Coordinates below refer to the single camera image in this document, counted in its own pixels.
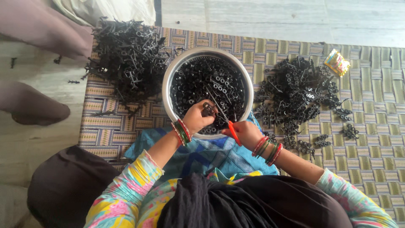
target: woven plastic mat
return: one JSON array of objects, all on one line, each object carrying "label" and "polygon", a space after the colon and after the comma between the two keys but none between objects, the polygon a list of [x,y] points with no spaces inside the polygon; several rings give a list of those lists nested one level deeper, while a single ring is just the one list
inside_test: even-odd
[{"label": "woven plastic mat", "polygon": [[[176,56],[173,49],[178,47],[209,46],[230,52],[245,66],[255,91],[267,77],[264,69],[272,69],[286,58],[304,57],[318,66],[333,48],[338,50],[350,60],[351,67],[343,77],[333,81],[340,89],[340,99],[349,98],[343,108],[353,111],[351,123],[360,131],[359,139],[344,137],[341,131],[345,123],[334,111],[321,106],[316,119],[300,126],[302,133],[298,139],[313,142],[320,134],[328,134],[333,146],[316,149],[315,159],[292,152],[343,177],[384,208],[400,227],[405,227],[405,49],[281,41],[161,27],[156,30],[166,37],[167,48],[162,51],[168,52],[171,60]],[[140,111],[129,118],[128,111],[112,92],[110,82],[88,76],[79,146],[122,170],[129,162],[122,159],[122,155],[141,131],[170,126],[171,120],[163,104],[156,102],[160,94],[150,97]],[[137,104],[129,106],[131,110],[138,107]],[[106,111],[115,111],[116,115],[92,115]],[[264,130],[275,133],[279,141],[284,137],[280,129]]]}]

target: bangle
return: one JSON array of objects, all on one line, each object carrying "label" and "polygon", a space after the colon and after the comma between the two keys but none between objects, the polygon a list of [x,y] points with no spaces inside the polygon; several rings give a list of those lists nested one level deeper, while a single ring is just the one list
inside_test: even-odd
[{"label": "bangle", "polygon": [[191,142],[191,135],[190,135],[190,132],[188,131],[188,128],[185,126],[185,124],[183,123],[183,121],[181,119],[178,119],[177,121],[180,123],[182,128],[185,130],[188,141]]},{"label": "bangle", "polygon": [[177,122],[174,122],[174,125],[175,125],[175,127],[177,128],[177,130],[179,131],[180,136],[183,138],[183,141],[184,141],[185,143],[189,143],[190,141],[189,141],[189,139],[188,139],[188,137],[187,137],[187,134],[186,134],[186,132],[185,132],[183,126],[182,126],[178,121],[177,121]]},{"label": "bangle", "polygon": [[280,145],[279,145],[279,147],[278,147],[278,149],[277,149],[276,155],[274,156],[274,159],[273,159],[270,163],[267,164],[268,166],[272,166],[272,165],[273,165],[273,163],[276,161],[278,155],[280,155],[282,149],[283,149],[283,144],[280,143]]},{"label": "bangle", "polygon": [[270,140],[267,140],[263,143],[263,145],[260,147],[260,150],[257,152],[256,158],[259,158],[262,155],[262,153],[266,150],[269,144]]},{"label": "bangle", "polygon": [[274,157],[274,154],[276,154],[278,146],[279,146],[279,143],[274,143],[273,149],[271,150],[267,159],[264,161],[265,164],[269,163],[269,161]]},{"label": "bangle", "polygon": [[268,137],[268,136],[265,136],[265,137],[263,137],[263,138],[260,140],[260,142],[257,144],[256,148],[255,148],[255,149],[253,150],[253,152],[252,152],[252,157],[256,156],[257,148],[259,148],[259,146],[261,146],[262,143],[263,143],[265,140],[268,140],[268,139],[269,139],[269,137]]},{"label": "bangle", "polygon": [[182,144],[183,146],[185,146],[185,142],[184,142],[184,140],[181,138],[180,133],[179,133],[179,131],[176,129],[174,123],[172,123],[172,128],[173,128],[173,130],[176,132],[177,136],[179,137],[179,140],[180,140],[181,144]]}]

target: snack packet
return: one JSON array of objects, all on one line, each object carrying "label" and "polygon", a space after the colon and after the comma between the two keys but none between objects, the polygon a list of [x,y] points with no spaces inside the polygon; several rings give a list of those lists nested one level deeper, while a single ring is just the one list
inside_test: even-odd
[{"label": "snack packet", "polygon": [[350,67],[350,62],[345,60],[343,56],[334,48],[326,58],[324,64],[330,67],[340,77],[345,75]]}]

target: tiled floor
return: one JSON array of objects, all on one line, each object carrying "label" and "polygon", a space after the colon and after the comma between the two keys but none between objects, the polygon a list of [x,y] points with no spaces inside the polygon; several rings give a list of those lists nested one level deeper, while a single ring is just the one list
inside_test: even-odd
[{"label": "tiled floor", "polygon": [[[14,69],[10,58],[17,57]],[[50,156],[78,143],[86,81],[85,62],[63,58],[60,65],[53,62],[58,55],[19,42],[0,41],[0,80],[24,82],[57,101],[67,104],[70,116],[47,127],[17,124],[8,113],[0,112],[0,184],[28,187],[32,173]],[[67,84],[78,80],[80,84]],[[7,192],[0,189],[0,197]],[[14,209],[27,212],[26,201],[13,195]],[[28,218],[24,227],[40,227]]]},{"label": "tiled floor", "polygon": [[289,41],[405,47],[405,3],[402,0],[162,0],[162,26]]}]

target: scissors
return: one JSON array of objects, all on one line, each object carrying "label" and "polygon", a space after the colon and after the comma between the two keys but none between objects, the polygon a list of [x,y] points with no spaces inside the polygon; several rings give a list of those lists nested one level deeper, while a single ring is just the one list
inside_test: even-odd
[{"label": "scissors", "polygon": [[228,122],[228,127],[230,132],[232,133],[233,138],[235,139],[235,142],[238,144],[238,146],[242,146],[238,136],[236,136],[235,133],[235,128],[233,128],[233,123],[232,121],[228,120],[228,118],[226,117],[225,113],[223,112],[223,110],[221,109],[221,107],[218,105],[218,102],[215,100],[214,96],[210,93],[210,91],[207,89],[207,92],[209,93],[209,95],[211,96],[212,100],[214,101],[215,105],[218,107],[218,110],[222,113],[222,115],[224,116],[225,120]]}]

